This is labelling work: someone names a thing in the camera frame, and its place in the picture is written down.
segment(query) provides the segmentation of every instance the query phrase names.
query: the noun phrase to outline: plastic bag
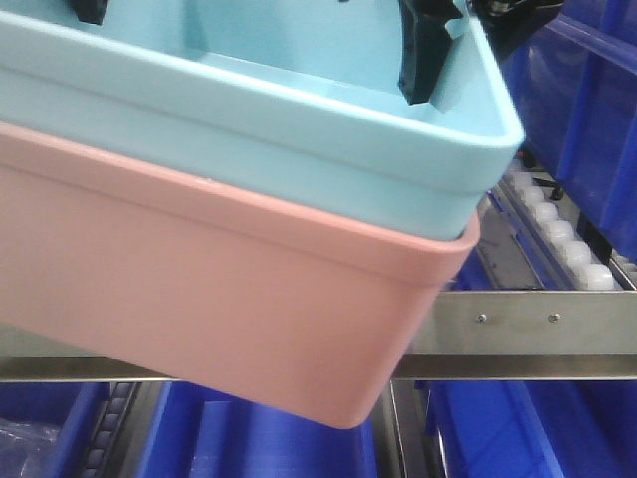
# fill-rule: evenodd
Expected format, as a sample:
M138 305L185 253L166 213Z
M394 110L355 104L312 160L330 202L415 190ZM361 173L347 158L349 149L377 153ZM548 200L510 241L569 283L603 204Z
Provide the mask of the plastic bag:
M0 418L0 478L39 478L60 428Z

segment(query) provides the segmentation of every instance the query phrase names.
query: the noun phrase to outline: blue storage bin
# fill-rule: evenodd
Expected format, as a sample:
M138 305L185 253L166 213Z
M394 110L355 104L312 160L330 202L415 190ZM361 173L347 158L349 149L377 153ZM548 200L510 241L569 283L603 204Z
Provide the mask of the blue storage bin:
M480 23L408 106L395 0L0 0L0 120L440 240L522 130Z
M338 430L186 382L163 386L136 478L375 478L371 424Z
M634 386L627 382L621 388ZM612 396L611 388L603 388ZM607 409L599 422L580 384L572 381L457 381L431 383L431 413L456 478L635 476L634 426ZM635 405L632 405L632 417ZM605 428L626 442L620 452Z
M41 478L69 478L81 469L107 398L107 383L0 383L0 417L59 426Z
M637 4L608 2L595 10L599 21L589 2L566 6L577 19L562 15L538 32L505 76L531 150L613 246L637 259Z

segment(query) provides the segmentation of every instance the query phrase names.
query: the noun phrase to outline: stacked bins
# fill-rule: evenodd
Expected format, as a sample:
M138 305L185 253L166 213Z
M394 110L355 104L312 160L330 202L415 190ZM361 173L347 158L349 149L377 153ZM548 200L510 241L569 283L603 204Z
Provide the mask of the stacked bins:
M478 239L433 241L0 124L0 316L361 423Z
M163 386L135 478L376 478L371 425L336 430L190 383Z
M637 4L569 0L504 66L532 152L637 258Z
M522 131L476 19L408 106L395 0L0 0L0 120L437 240Z
M101 405L107 397L106 383L1 383L0 418L59 427L60 433L40 476L68 478L82 470Z

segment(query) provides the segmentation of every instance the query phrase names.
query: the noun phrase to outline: light blue plastic bin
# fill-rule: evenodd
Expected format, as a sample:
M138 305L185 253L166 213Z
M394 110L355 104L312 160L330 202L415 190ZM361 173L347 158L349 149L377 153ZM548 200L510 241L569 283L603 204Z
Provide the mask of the light blue plastic bin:
M431 104L396 0L0 0L0 120L433 239L522 140L477 20Z

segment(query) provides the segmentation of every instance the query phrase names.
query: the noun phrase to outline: metal frame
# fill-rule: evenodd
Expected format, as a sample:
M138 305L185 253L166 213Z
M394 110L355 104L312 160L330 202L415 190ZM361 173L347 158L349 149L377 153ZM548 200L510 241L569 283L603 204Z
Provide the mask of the metal frame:
M4 330L20 354L0 349L0 381L172 379ZM637 378L637 293L443 292L394 378Z

